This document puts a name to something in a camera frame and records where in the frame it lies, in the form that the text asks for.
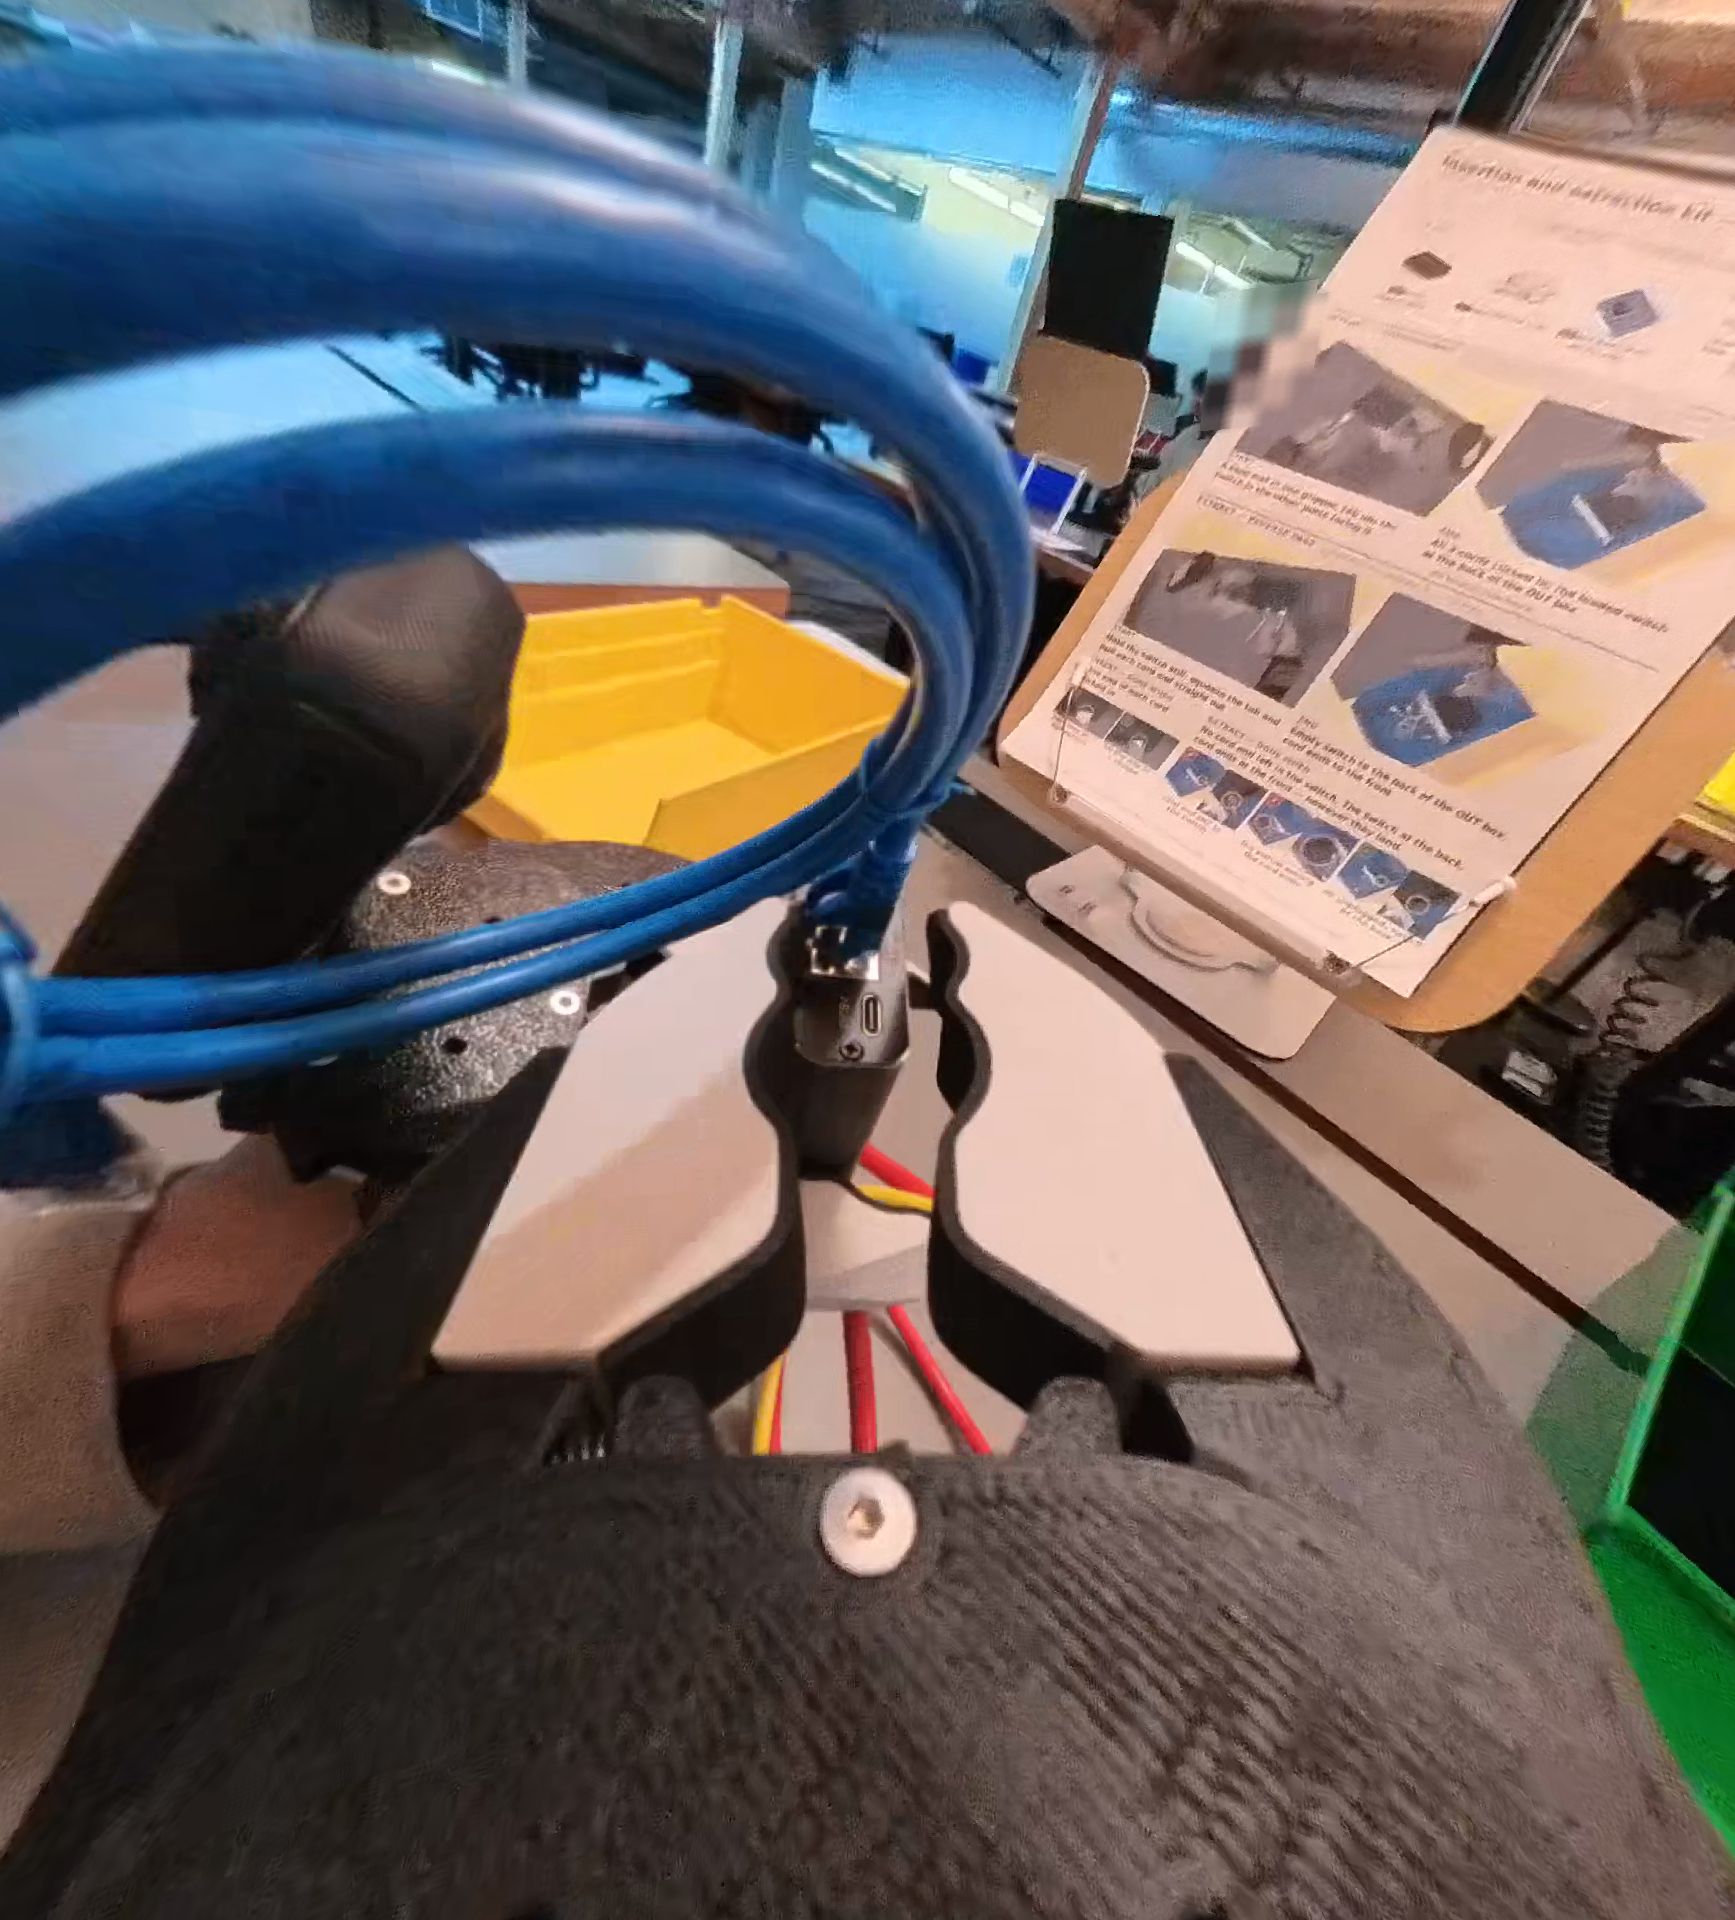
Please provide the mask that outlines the wooden sheet stand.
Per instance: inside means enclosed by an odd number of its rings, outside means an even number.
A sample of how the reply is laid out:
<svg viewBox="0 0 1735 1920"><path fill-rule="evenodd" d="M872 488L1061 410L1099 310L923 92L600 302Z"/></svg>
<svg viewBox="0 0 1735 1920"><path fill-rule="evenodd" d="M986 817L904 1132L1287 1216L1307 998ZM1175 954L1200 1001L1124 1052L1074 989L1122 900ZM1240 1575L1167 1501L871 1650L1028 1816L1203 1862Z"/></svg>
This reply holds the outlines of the wooden sheet stand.
<svg viewBox="0 0 1735 1920"><path fill-rule="evenodd" d="M1735 743L1722 576L1553 574L1249 456L1171 483L1018 689L1001 773L1142 936L1397 1033L1498 1012Z"/></svg>
<svg viewBox="0 0 1735 1920"><path fill-rule="evenodd" d="M1033 333L1018 358L1012 447L1026 457L1122 488L1142 433L1150 368L1137 353L1104 353Z"/></svg>

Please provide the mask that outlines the person's left forearm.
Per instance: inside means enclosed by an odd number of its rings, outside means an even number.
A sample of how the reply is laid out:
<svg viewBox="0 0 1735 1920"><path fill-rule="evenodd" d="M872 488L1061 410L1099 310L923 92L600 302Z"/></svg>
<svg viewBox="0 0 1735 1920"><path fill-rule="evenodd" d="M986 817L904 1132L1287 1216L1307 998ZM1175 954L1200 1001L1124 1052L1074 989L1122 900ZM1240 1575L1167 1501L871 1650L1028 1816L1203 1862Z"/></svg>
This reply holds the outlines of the person's left forearm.
<svg viewBox="0 0 1735 1920"><path fill-rule="evenodd" d="M112 1281L147 1199L0 1192L0 1554L150 1534L117 1445Z"/></svg>

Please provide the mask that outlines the black pole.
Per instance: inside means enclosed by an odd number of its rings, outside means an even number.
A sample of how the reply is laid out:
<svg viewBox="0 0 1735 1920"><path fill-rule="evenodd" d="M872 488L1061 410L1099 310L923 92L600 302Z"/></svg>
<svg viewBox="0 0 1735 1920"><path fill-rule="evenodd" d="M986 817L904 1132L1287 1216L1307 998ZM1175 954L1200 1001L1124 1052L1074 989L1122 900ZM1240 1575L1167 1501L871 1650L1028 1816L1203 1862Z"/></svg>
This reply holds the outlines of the black pole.
<svg viewBox="0 0 1735 1920"><path fill-rule="evenodd" d="M1589 0L1509 0L1447 124L1515 132L1589 12Z"/></svg>

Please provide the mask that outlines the black monitor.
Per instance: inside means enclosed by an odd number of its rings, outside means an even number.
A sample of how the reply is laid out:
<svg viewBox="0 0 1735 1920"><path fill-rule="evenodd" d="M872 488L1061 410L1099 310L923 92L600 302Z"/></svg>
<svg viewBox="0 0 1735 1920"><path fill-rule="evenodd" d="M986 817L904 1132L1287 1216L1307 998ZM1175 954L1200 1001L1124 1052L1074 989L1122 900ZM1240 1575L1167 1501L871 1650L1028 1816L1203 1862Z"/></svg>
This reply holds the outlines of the black monitor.
<svg viewBox="0 0 1735 1920"><path fill-rule="evenodd" d="M1041 333L1094 353L1142 358L1167 278L1171 219L1053 197Z"/></svg>

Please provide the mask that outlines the black ethernet splitter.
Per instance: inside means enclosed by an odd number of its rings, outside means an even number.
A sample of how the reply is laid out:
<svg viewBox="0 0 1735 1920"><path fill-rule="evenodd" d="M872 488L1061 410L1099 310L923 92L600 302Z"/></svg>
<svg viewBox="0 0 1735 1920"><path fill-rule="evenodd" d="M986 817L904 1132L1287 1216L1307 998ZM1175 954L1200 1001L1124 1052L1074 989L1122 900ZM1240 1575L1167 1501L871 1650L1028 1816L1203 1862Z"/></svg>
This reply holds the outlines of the black ethernet splitter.
<svg viewBox="0 0 1735 1920"><path fill-rule="evenodd" d="M792 904L782 923L782 1121L804 1180L853 1173L908 1066L908 936L892 916L871 952Z"/></svg>

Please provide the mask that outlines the yellow plastic bin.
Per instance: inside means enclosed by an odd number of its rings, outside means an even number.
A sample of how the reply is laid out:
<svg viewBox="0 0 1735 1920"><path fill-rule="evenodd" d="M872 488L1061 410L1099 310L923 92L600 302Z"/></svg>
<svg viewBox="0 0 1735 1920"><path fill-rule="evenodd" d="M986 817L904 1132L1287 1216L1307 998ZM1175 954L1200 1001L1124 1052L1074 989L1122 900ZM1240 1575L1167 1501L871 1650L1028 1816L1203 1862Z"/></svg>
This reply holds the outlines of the yellow plastic bin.
<svg viewBox="0 0 1735 1920"><path fill-rule="evenodd" d="M522 622L505 758L467 823L701 861L849 780L908 683L746 600Z"/></svg>

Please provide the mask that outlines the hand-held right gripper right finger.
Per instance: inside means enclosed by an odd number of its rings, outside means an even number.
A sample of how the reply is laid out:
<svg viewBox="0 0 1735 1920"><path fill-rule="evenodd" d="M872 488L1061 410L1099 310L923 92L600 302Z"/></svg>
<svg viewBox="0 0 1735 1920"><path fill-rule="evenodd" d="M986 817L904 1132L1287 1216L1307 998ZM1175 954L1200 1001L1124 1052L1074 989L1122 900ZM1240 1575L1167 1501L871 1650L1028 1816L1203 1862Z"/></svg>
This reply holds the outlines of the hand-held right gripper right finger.
<svg viewBox="0 0 1735 1920"><path fill-rule="evenodd" d="M925 1310L1005 1407L1291 1381L1300 1336L1186 1103L1186 1058L986 907L925 914L940 1017Z"/></svg>

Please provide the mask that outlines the printed instruction sheet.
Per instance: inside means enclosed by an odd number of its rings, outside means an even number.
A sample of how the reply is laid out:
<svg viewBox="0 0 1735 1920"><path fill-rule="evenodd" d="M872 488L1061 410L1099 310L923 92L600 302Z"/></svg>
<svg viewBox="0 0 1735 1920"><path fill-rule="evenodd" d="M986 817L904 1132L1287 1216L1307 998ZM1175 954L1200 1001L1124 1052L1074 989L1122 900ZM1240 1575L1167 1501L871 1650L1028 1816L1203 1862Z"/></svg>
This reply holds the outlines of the printed instruction sheet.
<svg viewBox="0 0 1735 1920"><path fill-rule="evenodd" d="M1412 998L1735 628L1735 174L1427 132L995 760Z"/></svg>

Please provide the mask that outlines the black flat pad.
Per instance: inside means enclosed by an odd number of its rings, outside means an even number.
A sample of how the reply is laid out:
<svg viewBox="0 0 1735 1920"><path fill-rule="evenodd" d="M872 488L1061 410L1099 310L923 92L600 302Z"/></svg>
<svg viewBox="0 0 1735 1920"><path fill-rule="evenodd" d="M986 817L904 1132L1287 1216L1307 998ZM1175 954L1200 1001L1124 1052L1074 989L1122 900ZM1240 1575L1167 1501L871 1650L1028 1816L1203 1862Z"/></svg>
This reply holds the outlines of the black flat pad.
<svg viewBox="0 0 1735 1920"><path fill-rule="evenodd" d="M1061 865L1074 845L1046 827L1041 807L995 799L985 760L972 777L956 777L925 827L985 865L1001 888L1026 895L1026 885Z"/></svg>

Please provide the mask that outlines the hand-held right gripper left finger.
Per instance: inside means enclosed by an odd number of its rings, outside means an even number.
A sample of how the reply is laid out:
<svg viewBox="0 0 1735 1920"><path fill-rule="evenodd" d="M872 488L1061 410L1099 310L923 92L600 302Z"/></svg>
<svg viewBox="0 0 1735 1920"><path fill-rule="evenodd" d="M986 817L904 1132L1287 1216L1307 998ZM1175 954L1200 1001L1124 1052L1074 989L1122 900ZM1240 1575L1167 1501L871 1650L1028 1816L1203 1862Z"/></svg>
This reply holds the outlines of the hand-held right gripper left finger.
<svg viewBox="0 0 1735 1920"><path fill-rule="evenodd" d="M433 1336L443 1372L669 1375L722 1407L792 1339L791 1157L746 1072L780 933L754 904L585 1024Z"/></svg>

